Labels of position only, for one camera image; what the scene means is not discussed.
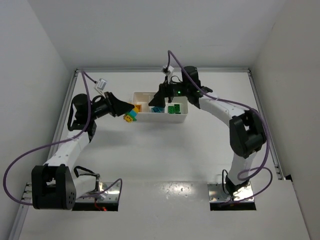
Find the blue curved lego brick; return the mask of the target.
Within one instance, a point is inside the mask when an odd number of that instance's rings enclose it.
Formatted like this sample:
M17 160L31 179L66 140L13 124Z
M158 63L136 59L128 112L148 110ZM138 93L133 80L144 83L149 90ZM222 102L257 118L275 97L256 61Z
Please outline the blue curved lego brick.
M154 107L151 108L151 112L152 113L160 113L161 110L157 106L154 106Z

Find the small blue lego brick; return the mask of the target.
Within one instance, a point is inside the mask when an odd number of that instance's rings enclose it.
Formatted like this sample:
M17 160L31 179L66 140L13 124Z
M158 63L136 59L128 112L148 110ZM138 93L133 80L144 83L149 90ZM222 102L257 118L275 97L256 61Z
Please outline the small blue lego brick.
M129 112L129 114L130 114L131 116L133 116L134 118L137 116L137 113L136 113L134 110L131 110L131 111Z

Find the green rectangular lego brick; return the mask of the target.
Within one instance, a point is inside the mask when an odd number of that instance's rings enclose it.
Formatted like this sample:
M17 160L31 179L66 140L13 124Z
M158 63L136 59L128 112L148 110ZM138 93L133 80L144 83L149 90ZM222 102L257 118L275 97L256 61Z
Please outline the green rectangular lego brick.
M168 106L167 107L167 112L169 114L174 114L175 113L175 107L174 106Z

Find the small green lego brick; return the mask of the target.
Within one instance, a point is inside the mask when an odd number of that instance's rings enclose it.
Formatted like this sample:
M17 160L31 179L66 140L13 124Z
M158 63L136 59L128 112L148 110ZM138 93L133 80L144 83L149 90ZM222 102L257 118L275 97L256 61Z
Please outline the small green lego brick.
M181 105L180 104L174 104L174 113L181 114Z

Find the yellow curved lego brick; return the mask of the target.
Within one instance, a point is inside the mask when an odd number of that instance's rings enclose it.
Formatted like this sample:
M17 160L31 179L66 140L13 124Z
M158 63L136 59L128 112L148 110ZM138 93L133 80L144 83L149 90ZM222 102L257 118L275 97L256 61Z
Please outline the yellow curved lego brick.
M136 104L135 106L137 107L139 112L142 112L142 105L141 104Z

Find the blue rectangular lego brick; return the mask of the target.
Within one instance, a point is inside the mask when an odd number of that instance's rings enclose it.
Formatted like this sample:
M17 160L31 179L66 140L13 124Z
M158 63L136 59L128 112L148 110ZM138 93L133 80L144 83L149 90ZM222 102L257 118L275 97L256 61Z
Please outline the blue rectangular lego brick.
M160 111L161 113L164 113L164 112L165 112L165 108L164 108L164 107L159 107L158 109L159 109L159 111Z

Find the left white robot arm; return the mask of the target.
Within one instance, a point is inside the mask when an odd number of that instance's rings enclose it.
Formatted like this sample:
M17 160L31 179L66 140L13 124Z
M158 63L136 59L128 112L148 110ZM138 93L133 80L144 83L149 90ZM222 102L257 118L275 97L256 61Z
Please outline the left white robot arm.
M37 210L71 210L79 198L96 198L104 193L100 175L91 170L78 173L75 163L96 133L96 119L105 115L121 117L135 106L111 92L90 99L81 93L73 97L67 120L68 134L59 141L55 154L31 171L32 206Z

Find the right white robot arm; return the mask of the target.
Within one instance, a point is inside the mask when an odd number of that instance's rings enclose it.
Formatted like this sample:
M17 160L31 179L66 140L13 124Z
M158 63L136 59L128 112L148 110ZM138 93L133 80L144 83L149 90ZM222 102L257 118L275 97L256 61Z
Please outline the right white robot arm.
M161 71L165 75L164 82L148 103L150 107L164 108L173 98L186 97L190 104L212 114L229 128L229 142L234 155L223 189L233 195L249 183L248 170L267 140L262 121L252 110L220 101L212 89L201 84L198 69L194 66L182 69L179 82L171 80L172 66L163 67Z

